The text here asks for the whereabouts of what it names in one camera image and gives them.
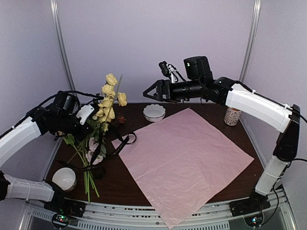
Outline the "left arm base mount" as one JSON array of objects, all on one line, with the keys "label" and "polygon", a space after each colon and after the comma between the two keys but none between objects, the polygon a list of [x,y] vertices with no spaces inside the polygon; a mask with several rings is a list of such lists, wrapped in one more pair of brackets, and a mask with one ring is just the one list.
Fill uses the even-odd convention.
[{"label": "left arm base mount", "polygon": [[65,216],[82,218],[85,212],[86,204],[84,202],[64,199],[61,204],[52,202],[43,202],[44,208]]}]

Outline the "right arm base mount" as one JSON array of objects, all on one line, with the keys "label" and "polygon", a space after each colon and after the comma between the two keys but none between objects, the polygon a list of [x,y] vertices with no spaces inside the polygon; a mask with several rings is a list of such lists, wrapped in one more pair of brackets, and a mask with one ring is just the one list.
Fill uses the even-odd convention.
[{"label": "right arm base mount", "polygon": [[230,211],[233,217],[247,215],[254,212],[260,212],[263,209],[267,209],[271,207],[271,204],[266,199],[258,199],[258,198],[246,198],[237,201],[232,201],[229,203]]}]

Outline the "patterned mug orange inside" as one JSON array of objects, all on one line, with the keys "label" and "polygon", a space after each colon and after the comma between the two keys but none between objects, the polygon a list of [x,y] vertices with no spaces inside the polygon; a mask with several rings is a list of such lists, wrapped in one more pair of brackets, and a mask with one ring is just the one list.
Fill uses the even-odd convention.
[{"label": "patterned mug orange inside", "polygon": [[228,107],[224,116],[224,122],[229,126],[235,126],[240,118],[241,111]]}]

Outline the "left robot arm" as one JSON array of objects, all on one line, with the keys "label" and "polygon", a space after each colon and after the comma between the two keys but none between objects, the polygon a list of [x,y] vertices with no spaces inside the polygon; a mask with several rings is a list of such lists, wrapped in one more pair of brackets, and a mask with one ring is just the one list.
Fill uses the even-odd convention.
[{"label": "left robot arm", "polygon": [[[82,141],[92,132],[86,120],[98,110],[94,104],[81,105],[76,91],[58,91],[28,111],[14,126],[0,136],[0,163],[3,165],[29,142],[49,132],[71,134]],[[50,202],[59,213],[69,209],[63,190],[46,182],[20,179],[0,174],[0,198],[19,198]]]}]

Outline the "scalloped white bowl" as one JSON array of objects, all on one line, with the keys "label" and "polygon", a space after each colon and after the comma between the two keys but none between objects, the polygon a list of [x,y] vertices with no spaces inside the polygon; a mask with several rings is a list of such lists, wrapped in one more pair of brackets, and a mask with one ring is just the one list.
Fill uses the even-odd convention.
[{"label": "scalloped white bowl", "polygon": [[149,122],[159,122],[166,114],[166,110],[159,104],[150,104],[143,109],[143,115]]}]

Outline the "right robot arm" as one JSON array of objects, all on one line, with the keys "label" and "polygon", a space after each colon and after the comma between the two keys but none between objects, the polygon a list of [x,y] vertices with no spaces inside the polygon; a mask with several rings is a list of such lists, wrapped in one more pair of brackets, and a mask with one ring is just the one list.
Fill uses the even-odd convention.
[{"label": "right robot arm", "polygon": [[288,106],[265,97],[238,80],[213,78],[206,56],[184,60],[188,79],[181,82],[177,69],[165,61],[159,63],[166,80],[158,80],[143,92],[143,96],[160,102],[178,103],[193,98],[212,101],[245,112],[275,128],[280,134],[272,158],[255,185],[255,194],[246,200],[249,211],[257,211],[266,196],[281,178],[286,167],[297,156],[300,133],[300,108]]}]

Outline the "pink wrapping paper sheet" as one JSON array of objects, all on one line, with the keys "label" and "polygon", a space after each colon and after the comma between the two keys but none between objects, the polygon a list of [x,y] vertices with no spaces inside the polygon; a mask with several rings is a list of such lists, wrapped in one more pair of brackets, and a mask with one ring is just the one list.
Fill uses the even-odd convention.
[{"label": "pink wrapping paper sheet", "polygon": [[136,131],[119,156],[168,228],[226,188],[253,158],[187,108]]}]

